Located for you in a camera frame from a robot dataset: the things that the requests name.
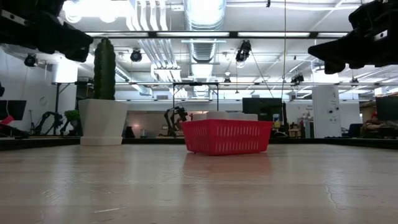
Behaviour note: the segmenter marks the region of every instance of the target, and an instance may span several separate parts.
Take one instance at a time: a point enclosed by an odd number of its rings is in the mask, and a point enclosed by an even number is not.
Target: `artificial cactus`
[[[103,38],[95,50],[94,59],[94,97],[114,100],[116,54],[111,41]]]

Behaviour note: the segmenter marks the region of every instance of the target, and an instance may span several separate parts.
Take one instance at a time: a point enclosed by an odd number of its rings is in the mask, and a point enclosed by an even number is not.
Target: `red plastic basket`
[[[188,151],[218,156],[266,151],[272,122],[207,119],[182,126]]]

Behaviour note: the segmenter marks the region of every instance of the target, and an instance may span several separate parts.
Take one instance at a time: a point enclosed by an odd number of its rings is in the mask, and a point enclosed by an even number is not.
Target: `green plant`
[[[64,112],[65,117],[69,121],[76,121],[80,119],[79,111],[78,110],[69,110]]]
[[[116,54],[111,41],[103,38],[94,55],[94,98],[114,100]]]

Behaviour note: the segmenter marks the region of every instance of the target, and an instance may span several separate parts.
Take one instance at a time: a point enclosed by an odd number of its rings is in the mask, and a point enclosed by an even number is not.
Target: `table surface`
[[[396,223],[398,152],[271,145],[208,157],[185,146],[0,152],[0,223]]]

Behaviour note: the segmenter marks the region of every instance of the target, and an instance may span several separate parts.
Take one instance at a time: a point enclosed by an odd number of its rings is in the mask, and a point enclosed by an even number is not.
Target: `computer monitor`
[[[376,97],[376,108],[381,121],[398,120],[398,96]]]
[[[274,121],[274,114],[279,114],[279,121],[282,122],[282,100],[280,98],[243,98],[243,113],[257,114],[259,121]]]
[[[24,118],[26,100],[0,100],[0,120],[11,115],[15,121]]]

